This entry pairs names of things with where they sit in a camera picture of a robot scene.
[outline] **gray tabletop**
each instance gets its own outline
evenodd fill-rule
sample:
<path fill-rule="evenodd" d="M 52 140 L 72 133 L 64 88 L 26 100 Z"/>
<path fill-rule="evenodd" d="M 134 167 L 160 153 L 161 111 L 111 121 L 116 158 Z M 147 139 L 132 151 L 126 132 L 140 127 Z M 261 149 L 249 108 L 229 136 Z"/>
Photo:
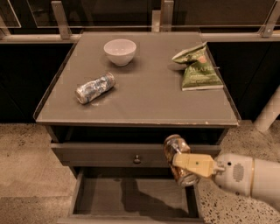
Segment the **gray tabletop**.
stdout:
<path fill-rule="evenodd" d="M 104 45 L 112 39 L 136 43 L 136 56 L 118 67 Z M 182 91 L 184 70 L 172 57 L 201 43 L 192 32 L 85 32 L 40 111 L 37 123 L 87 126 L 236 126 L 238 121 L 223 89 Z M 115 87 L 81 105 L 74 90 L 105 72 Z"/>

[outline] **drawer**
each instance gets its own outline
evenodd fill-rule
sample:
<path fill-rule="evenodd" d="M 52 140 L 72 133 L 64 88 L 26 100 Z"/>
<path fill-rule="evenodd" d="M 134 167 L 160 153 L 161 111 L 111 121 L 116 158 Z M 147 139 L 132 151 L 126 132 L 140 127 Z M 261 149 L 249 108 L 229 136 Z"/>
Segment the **drawer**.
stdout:
<path fill-rule="evenodd" d="M 168 167 L 164 146 L 157 143 L 52 143 L 63 165 L 80 167 Z M 218 145 L 190 145 L 193 153 L 217 156 Z"/>
<path fill-rule="evenodd" d="M 165 168 L 80 169 L 68 217 L 58 223 L 203 223 Z"/>

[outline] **open drawer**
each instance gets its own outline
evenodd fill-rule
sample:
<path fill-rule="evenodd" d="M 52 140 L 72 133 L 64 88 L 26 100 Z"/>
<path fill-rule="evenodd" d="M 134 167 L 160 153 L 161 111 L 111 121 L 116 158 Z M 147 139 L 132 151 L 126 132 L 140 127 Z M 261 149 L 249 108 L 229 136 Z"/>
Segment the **open drawer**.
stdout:
<path fill-rule="evenodd" d="M 58 223 L 203 223 L 190 218 L 186 195 L 167 168 L 84 167 L 69 215 Z"/>

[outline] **silver can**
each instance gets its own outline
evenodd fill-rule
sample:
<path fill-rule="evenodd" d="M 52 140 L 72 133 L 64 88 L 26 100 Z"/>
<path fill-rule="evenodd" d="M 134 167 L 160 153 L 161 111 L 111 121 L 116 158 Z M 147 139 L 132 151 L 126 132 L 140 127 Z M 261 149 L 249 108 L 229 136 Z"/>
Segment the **silver can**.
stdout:
<path fill-rule="evenodd" d="M 110 90 L 116 84 L 112 73 L 105 73 L 96 80 L 77 87 L 75 94 L 81 104 L 91 102 L 93 99 Z"/>
<path fill-rule="evenodd" d="M 173 157 L 176 153 L 191 153 L 191 149 L 180 135 L 168 136 L 164 141 L 164 154 L 173 177 L 179 186 L 192 186 L 199 178 L 195 174 L 173 165 Z"/>

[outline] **cabinet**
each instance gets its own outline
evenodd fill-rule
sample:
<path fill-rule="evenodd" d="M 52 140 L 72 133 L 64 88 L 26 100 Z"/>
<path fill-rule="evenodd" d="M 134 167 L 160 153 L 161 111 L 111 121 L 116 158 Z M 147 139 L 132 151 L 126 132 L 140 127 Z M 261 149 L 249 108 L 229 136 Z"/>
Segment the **cabinet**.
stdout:
<path fill-rule="evenodd" d="M 136 43 L 136 56 L 127 66 L 107 60 L 103 46 L 111 39 Z M 81 35 L 36 117 L 51 135 L 60 162 L 77 177 L 70 215 L 59 223 L 123 223 L 123 217 L 136 223 L 200 221 L 190 219 L 196 215 L 190 205 L 195 189 L 176 185 L 163 142 L 180 134 L 192 151 L 215 156 L 239 117 L 226 88 L 181 91 L 184 71 L 174 70 L 171 58 L 199 43 L 196 32 Z M 81 105 L 74 90 L 104 72 L 115 76 L 115 87 Z"/>

